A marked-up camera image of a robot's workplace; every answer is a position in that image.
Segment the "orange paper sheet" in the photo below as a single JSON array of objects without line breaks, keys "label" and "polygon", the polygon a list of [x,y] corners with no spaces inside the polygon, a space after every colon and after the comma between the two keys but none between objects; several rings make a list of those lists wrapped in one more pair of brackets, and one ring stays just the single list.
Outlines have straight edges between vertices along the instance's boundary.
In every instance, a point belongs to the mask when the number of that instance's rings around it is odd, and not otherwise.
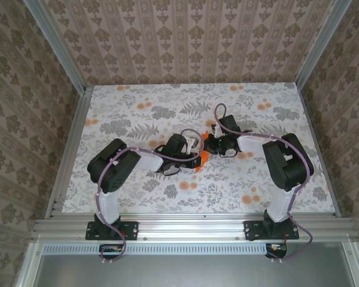
[{"label": "orange paper sheet", "polygon": [[[208,132],[208,131],[206,131],[204,134],[202,134],[203,147],[204,147],[204,148],[206,147],[206,140],[207,140],[208,136],[209,136],[209,132]],[[196,168],[196,173],[198,173],[198,172],[201,170],[201,168],[204,166],[204,164],[208,161],[209,152],[203,150],[203,151],[200,153],[200,158],[201,158],[200,166]]]}]

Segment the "floral patterned table cover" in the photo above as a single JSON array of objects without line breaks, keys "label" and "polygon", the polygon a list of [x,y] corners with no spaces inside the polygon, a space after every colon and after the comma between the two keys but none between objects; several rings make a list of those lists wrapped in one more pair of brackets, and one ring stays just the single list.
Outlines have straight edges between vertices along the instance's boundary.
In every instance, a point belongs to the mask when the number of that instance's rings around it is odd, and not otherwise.
[{"label": "floral patterned table cover", "polygon": [[[97,186],[87,165],[112,140],[154,149],[174,133],[194,137],[215,118],[233,115],[239,127],[282,136],[294,133],[314,175],[293,212],[334,213],[328,179],[294,83],[96,86],[86,115],[63,211],[93,213]],[[119,191],[123,213],[249,213],[264,211],[275,191],[265,159],[254,150],[212,155],[199,171],[169,176],[135,169]]]}]

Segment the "grey metal panel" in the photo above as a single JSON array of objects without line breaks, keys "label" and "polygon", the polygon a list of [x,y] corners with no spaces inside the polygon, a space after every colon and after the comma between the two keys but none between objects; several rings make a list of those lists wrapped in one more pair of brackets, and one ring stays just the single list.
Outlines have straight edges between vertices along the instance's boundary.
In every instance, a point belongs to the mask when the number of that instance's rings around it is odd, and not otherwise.
[{"label": "grey metal panel", "polygon": [[34,287],[355,287],[341,245],[314,243],[301,255],[96,255],[42,257]]}]

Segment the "aluminium frame crossbar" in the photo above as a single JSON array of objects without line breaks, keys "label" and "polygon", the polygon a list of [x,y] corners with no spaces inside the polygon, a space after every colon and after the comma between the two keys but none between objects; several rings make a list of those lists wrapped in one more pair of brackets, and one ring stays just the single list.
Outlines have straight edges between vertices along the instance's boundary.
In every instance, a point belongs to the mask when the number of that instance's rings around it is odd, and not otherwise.
[{"label": "aluminium frame crossbar", "polygon": [[[254,214],[147,214],[124,215],[123,221],[139,223],[138,242],[218,242],[245,241],[245,221],[259,220]],[[300,224],[300,242],[307,242],[308,235],[314,242],[355,241],[357,234],[349,218],[338,218],[331,214],[297,214],[294,219]],[[91,217],[85,214],[54,216],[37,220],[31,235],[33,242],[83,243]]]}]

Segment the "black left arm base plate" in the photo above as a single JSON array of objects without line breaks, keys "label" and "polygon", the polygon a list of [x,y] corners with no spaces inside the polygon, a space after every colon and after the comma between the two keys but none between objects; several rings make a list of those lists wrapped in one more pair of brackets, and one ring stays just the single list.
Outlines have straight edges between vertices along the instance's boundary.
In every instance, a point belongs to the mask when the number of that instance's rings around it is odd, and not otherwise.
[{"label": "black left arm base plate", "polygon": [[[137,240],[139,224],[136,221],[122,221],[117,227],[126,240]],[[86,240],[121,240],[120,235],[101,222],[90,221],[87,224]]]}]

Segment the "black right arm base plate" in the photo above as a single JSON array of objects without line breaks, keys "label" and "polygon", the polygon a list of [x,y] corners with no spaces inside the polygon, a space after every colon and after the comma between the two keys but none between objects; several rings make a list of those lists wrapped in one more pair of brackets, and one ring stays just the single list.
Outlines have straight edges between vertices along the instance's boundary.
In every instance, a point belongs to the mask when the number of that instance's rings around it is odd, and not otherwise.
[{"label": "black right arm base plate", "polygon": [[276,223],[266,220],[244,221],[244,231],[249,241],[299,239],[299,231],[290,220]]}]

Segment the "aluminium table side rail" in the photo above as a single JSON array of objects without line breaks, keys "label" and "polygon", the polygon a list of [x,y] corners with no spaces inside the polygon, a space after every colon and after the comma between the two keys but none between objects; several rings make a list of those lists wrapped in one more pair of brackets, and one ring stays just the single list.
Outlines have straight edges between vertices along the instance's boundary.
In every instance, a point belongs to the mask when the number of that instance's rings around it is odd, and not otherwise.
[{"label": "aluminium table side rail", "polygon": [[90,107],[94,86],[86,87],[84,93],[80,96],[75,110],[74,118],[66,141],[60,166],[57,171],[56,179],[51,192],[50,200],[45,213],[45,219],[52,217],[54,205],[58,201],[64,201],[69,187],[72,170],[77,156],[81,135]]},{"label": "aluminium table side rail", "polygon": [[309,125],[309,129],[310,129],[310,132],[311,132],[311,135],[312,135],[312,138],[314,140],[314,145],[316,147],[316,150],[317,150],[317,154],[318,154],[318,158],[320,160],[320,164],[321,164],[321,168],[323,170],[323,174],[325,176],[325,181],[327,183],[327,186],[328,186],[328,191],[330,193],[330,197],[331,197],[331,200],[333,202],[333,206],[334,206],[334,209],[335,209],[335,216],[336,217],[342,217],[342,214],[341,214],[341,211],[340,211],[340,208],[339,208],[339,205],[338,205],[338,202],[336,200],[336,195],[335,195],[335,192],[333,190],[333,187],[332,187],[332,184],[331,184],[331,180],[329,178],[329,175],[328,175],[328,171],[327,171],[327,168],[325,166],[325,163],[324,163],[324,159],[323,159],[323,156],[322,156],[322,153],[321,153],[321,150],[320,150],[320,147],[319,147],[319,144],[318,144],[318,140],[317,140],[317,137],[316,137],[316,134],[315,134],[315,131],[314,131],[314,127],[312,125],[312,121],[311,121],[311,118],[309,116],[309,113],[308,113],[308,109],[306,107],[306,103],[305,103],[305,100],[303,98],[303,95],[302,95],[302,92],[301,92],[301,89],[297,87],[297,91],[298,91],[298,94],[299,94],[299,97],[300,97],[300,101],[302,103],[302,106],[303,106],[303,110],[305,112],[305,115],[306,115],[306,119],[308,121],[308,125]]}]

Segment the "aluminium corner post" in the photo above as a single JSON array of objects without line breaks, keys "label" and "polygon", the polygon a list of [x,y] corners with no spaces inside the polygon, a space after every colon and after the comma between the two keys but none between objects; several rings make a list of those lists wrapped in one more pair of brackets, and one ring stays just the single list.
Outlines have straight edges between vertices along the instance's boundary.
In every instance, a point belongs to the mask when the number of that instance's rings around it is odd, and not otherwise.
[{"label": "aluminium corner post", "polygon": [[351,2],[352,0],[335,0],[296,77],[295,83],[298,91],[301,91],[306,84]]},{"label": "aluminium corner post", "polygon": [[50,44],[50,47],[57,56],[58,61],[64,68],[67,76],[71,80],[79,96],[82,96],[86,90],[86,83],[80,75],[73,57],[65,47],[62,37],[59,35],[55,25],[48,16],[46,10],[42,7],[40,0],[24,0],[25,5],[31,12],[42,34]]}]

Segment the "aluminium lower frame rail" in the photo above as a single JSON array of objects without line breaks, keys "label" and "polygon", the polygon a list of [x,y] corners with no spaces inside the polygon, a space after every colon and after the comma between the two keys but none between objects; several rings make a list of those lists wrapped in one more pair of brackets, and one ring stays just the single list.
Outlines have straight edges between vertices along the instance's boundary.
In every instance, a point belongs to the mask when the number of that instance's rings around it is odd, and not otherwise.
[{"label": "aluminium lower frame rail", "polygon": [[34,287],[44,250],[43,243],[30,243],[23,260],[16,287]]},{"label": "aluminium lower frame rail", "polygon": [[342,247],[354,286],[359,287],[359,243],[342,242]]}]

